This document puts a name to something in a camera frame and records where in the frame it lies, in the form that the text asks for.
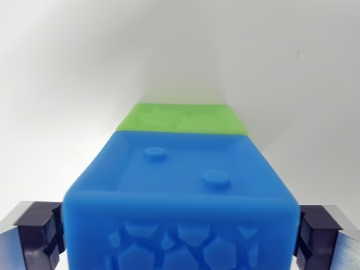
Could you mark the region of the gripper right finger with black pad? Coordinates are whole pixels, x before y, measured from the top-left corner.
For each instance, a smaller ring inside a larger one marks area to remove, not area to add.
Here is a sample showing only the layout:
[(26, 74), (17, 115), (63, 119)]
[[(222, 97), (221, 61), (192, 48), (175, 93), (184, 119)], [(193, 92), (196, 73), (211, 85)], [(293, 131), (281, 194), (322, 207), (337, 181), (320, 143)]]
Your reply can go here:
[(335, 205), (302, 205), (294, 256), (299, 269), (359, 269), (359, 228)]

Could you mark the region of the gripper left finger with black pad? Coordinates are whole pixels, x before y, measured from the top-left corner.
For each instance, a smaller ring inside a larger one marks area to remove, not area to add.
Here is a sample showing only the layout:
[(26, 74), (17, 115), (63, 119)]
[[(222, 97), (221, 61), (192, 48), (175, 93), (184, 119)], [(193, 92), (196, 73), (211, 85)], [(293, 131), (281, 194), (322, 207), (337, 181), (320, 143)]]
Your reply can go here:
[(1, 269), (55, 269), (65, 250), (61, 202), (21, 201), (1, 220)]

